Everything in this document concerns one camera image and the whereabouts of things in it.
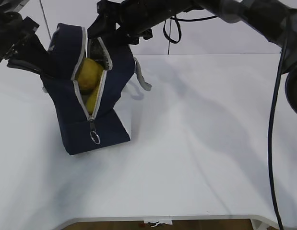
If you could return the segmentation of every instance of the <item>metal ring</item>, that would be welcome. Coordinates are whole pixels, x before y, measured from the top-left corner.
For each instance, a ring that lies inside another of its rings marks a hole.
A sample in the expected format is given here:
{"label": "metal ring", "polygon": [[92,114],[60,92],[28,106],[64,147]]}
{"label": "metal ring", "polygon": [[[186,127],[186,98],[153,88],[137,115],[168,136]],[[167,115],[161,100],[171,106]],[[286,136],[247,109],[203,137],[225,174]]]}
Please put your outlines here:
{"label": "metal ring", "polygon": [[93,141],[95,144],[100,145],[100,143],[101,143],[100,137],[99,137],[99,135],[98,135],[95,131],[91,131],[91,132],[90,132],[90,136],[91,136],[92,141]]}

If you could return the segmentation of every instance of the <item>black cable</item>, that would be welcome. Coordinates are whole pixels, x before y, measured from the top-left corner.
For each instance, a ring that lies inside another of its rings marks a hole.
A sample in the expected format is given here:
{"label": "black cable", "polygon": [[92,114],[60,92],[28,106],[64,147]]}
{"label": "black cable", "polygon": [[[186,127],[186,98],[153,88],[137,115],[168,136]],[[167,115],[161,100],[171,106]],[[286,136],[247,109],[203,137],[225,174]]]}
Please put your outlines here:
{"label": "black cable", "polygon": [[173,44],[177,44],[181,41],[181,38],[182,38],[182,31],[181,31],[181,25],[179,22],[200,22],[200,21],[206,21],[206,20],[210,20],[210,19],[213,19],[213,18],[217,18],[217,16],[211,16],[211,17],[207,17],[207,18],[197,18],[197,19],[181,19],[181,18],[177,18],[177,16],[175,15],[175,17],[173,18],[170,18],[171,19],[171,23],[172,23],[172,20],[175,21],[176,23],[176,26],[177,26],[177,29],[178,29],[178,41],[175,41],[171,38],[171,34],[168,35],[166,33],[166,21],[164,22],[164,26],[163,26],[163,34],[164,34],[164,37],[170,42],[170,43],[173,43]]}
{"label": "black cable", "polygon": [[44,7],[43,7],[43,4],[42,4],[42,0],[39,0],[39,4],[41,5],[41,8],[42,8],[42,13],[43,13],[43,16],[44,16],[44,21],[45,21],[45,24],[46,24],[46,28],[47,28],[49,38],[51,39],[51,34],[50,34],[47,18],[46,18],[46,15],[45,15]]}
{"label": "black cable", "polygon": [[286,35],[285,35],[284,46],[282,49],[278,70],[277,70],[277,76],[275,81],[275,88],[274,88],[273,100],[272,100],[272,106],[271,106],[271,112],[270,112],[269,129],[268,129],[268,170],[269,170],[269,179],[270,179],[270,189],[271,189],[273,207],[274,207],[275,215],[276,215],[280,230],[284,230],[284,227],[283,227],[283,223],[277,207],[277,200],[276,200],[276,194],[275,194],[273,160],[272,160],[272,136],[273,136],[273,125],[274,125],[277,97],[278,97],[279,87],[281,83],[282,68],[286,57],[287,45],[288,45],[288,40],[289,40],[289,35],[291,30],[290,15],[287,16],[285,30],[286,30]]}
{"label": "black cable", "polygon": [[166,37],[166,39],[167,39],[169,42],[173,43],[173,44],[177,44],[177,43],[179,43],[179,42],[181,41],[181,38],[182,38],[181,25],[180,25],[179,21],[176,20],[176,18],[177,18],[177,17],[176,17],[176,15],[175,15],[175,17],[174,17],[174,21],[175,21],[176,26],[177,26],[177,29],[178,29],[178,40],[177,40],[177,41],[173,40],[173,39],[166,33],[166,21],[164,22],[164,26],[163,26],[163,35],[164,35],[164,37]]}
{"label": "black cable", "polygon": [[182,18],[171,18],[171,20],[177,20],[179,22],[201,22],[201,21],[206,21],[206,20],[210,20],[213,18],[217,18],[217,16],[211,16],[211,17],[207,17],[207,18],[197,18],[197,19],[182,19]]}

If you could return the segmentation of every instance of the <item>wooden floor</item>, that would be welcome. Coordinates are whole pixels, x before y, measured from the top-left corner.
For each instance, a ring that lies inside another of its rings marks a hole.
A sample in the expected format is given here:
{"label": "wooden floor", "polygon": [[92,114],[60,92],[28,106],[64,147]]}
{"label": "wooden floor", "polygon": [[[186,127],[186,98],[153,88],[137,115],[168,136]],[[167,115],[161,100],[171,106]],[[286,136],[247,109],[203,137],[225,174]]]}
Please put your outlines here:
{"label": "wooden floor", "polygon": [[[151,229],[143,222],[92,222],[77,223],[64,230],[144,230]],[[161,230],[253,230],[248,219],[231,220],[184,220],[174,221],[173,225],[163,225]]]}

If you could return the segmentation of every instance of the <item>navy blue bag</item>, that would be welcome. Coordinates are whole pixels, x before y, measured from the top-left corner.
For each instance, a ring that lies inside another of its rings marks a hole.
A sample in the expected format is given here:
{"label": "navy blue bag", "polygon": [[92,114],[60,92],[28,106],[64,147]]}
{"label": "navy blue bag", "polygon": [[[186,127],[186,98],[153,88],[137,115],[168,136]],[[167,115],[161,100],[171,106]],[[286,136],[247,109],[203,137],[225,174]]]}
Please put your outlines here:
{"label": "navy blue bag", "polygon": [[89,115],[75,80],[85,57],[85,43],[84,28],[60,23],[48,51],[58,65],[58,74],[41,74],[44,88],[56,108],[64,147],[70,155],[131,140],[114,106],[137,69],[137,62],[128,45],[111,45],[103,38],[89,40],[89,58],[102,62],[106,68],[95,110]]}

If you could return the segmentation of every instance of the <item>white wall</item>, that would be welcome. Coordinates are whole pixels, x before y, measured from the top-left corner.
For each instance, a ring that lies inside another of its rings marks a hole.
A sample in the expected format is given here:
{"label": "white wall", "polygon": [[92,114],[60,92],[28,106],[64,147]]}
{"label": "white wall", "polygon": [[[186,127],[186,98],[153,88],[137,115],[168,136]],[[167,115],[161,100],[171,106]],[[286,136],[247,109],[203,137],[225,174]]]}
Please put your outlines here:
{"label": "white wall", "polygon": [[[297,8],[297,0],[281,0]],[[211,16],[207,11],[181,13],[180,18],[201,18]],[[280,48],[267,40],[243,22],[228,24],[221,19],[203,22],[181,23],[182,41],[171,44],[170,54],[241,54],[278,53]],[[172,28],[177,38],[177,28]]]}
{"label": "white wall", "polygon": [[[97,17],[98,0],[42,0],[51,33],[58,23],[80,25],[88,28]],[[281,0],[297,8],[297,0]],[[23,16],[30,16],[40,24],[37,34],[42,44],[47,47],[44,18],[38,0],[30,0],[21,10]],[[180,18],[201,18],[211,16],[207,11],[181,13]],[[266,41],[258,32],[243,22],[228,24],[221,19],[204,22],[181,23],[182,41],[170,45],[170,54],[238,54],[238,53],[278,53],[280,48]],[[153,28],[154,38],[131,46],[134,54],[167,54],[168,41],[164,38],[163,23]],[[176,25],[172,25],[172,37],[177,38]]]}
{"label": "white wall", "polygon": [[40,7],[38,0],[30,0],[19,12],[23,18],[30,17],[36,23],[39,24],[39,28],[36,32],[39,40],[45,48],[48,48],[50,43],[50,38],[47,33],[46,24],[43,17],[43,12]]}
{"label": "white wall", "polygon": [[[58,23],[88,28],[97,17],[97,2],[98,0],[43,0],[50,31],[53,33]],[[162,29],[163,24],[154,27],[154,38],[149,41],[141,39],[139,45],[131,46],[134,54],[167,54],[168,42],[163,37]]]}

